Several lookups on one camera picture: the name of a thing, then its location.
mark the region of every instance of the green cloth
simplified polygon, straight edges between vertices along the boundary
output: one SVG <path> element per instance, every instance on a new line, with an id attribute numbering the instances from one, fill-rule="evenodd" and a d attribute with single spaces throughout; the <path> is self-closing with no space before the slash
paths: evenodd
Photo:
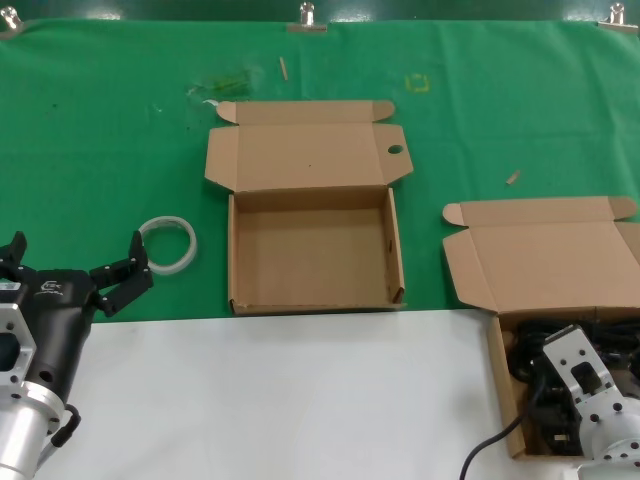
<path id="1" fill-rule="evenodd" d="M 117 321 L 230 315 L 228 192 L 203 176 L 224 121 L 207 96 L 395 103 L 415 166 L 395 185 L 410 309 L 461 306 L 441 247 L 449 202 L 638 198 L 638 38 L 591 24 L 47 21 L 0 43 L 0 66 L 0 243 L 23 230 L 27 265 L 89 269 L 123 258 L 152 217 L 195 228 L 195 262 Z M 186 243 L 148 246 L 166 262 Z"/>

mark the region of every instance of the cardboard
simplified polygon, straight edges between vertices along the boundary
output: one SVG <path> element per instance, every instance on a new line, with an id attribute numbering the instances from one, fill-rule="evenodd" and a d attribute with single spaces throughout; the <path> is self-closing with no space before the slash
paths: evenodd
<path id="1" fill-rule="evenodd" d="M 205 177 L 232 192 L 235 313 L 397 308 L 402 256 L 389 184 L 413 170 L 391 102 L 222 102 Z"/>
<path id="2" fill-rule="evenodd" d="M 450 204 L 444 218 L 467 227 L 444 249 L 458 297 L 496 313 L 490 360 L 505 426 L 523 410 L 526 385 L 506 353 L 530 318 L 636 316 L 640 308 L 640 224 L 627 197 L 550 198 Z M 528 422 L 507 437 L 514 458 L 548 452 Z"/>

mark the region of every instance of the tape roll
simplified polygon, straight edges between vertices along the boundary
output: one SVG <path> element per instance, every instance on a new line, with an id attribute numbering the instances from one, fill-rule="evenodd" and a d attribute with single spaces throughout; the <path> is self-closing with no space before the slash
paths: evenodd
<path id="1" fill-rule="evenodd" d="M 153 273 L 157 273 L 158 275 L 174 275 L 181 270 L 184 270 L 189 266 L 189 264 L 193 261 L 196 256 L 196 251 L 198 250 L 198 241 L 196 239 L 196 232 L 194 232 L 193 227 L 189 222 L 187 222 L 184 218 L 180 217 L 156 217 L 152 218 L 148 222 L 145 222 L 138 230 L 140 231 L 140 235 L 144 240 L 144 236 L 147 232 L 151 230 L 156 230 L 158 228 L 181 228 L 185 232 L 189 234 L 189 248 L 187 249 L 187 253 L 178 260 L 173 265 L 158 265 L 149 260 L 149 268 Z"/>

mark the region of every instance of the small wooden piece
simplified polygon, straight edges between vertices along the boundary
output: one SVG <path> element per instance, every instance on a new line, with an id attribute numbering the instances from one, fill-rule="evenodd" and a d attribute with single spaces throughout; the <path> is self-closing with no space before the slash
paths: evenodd
<path id="1" fill-rule="evenodd" d="M 284 77 L 284 81 L 289 81 L 289 76 L 287 75 L 287 67 L 284 64 L 284 58 L 280 57 L 280 68 L 282 69 L 282 76 Z"/>
<path id="2" fill-rule="evenodd" d="M 513 175 L 507 178 L 507 185 L 513 185 L 516 182 L 516 180 L 518 180 L 519 176 L 520 176 L 520 170 L 516 170 L 515 172 L 513 172 Z"/>

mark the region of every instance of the metal bracket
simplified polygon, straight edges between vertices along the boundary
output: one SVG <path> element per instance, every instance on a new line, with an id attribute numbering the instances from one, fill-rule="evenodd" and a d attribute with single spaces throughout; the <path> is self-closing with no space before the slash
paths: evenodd
<path id="1" fill-rule="evenodd" d="M 611 5 L 609 18 L 604 22 L 598 22 L 598 26 L 623 33 L 638 33 L 638 25 L 626 25 L 624 23 L 624 5 L 619 2 Z"/>
<path id="2" fill-rule="evenodd" d="M 0 303 L 0 334 L 13 334 L 20 344 L 20 353 L 13 368 L 0 372 L 0 399 L 3 399 L 20 389 L 36 353 L 36 342 L 18 305 L 13 303 Z"/>
<path id="3" fill-rule="evenodd" d="M 313 12 L 315 7 L 311 2 L 303 2 L 300 4 L 300 23 L 290 23 L 287 25 L 289 32 L 326 32 L 327 26 L 315 23 Z"/>
<path id="4" fill-rule="evenodd" d="M 7 40 L 24 30 L 24 23 L 20 20 L 15 8 L 7 6 L 0 9 L 0 17 L 7 24 L 7 30 L 0 32 L 0 40 Z"/>

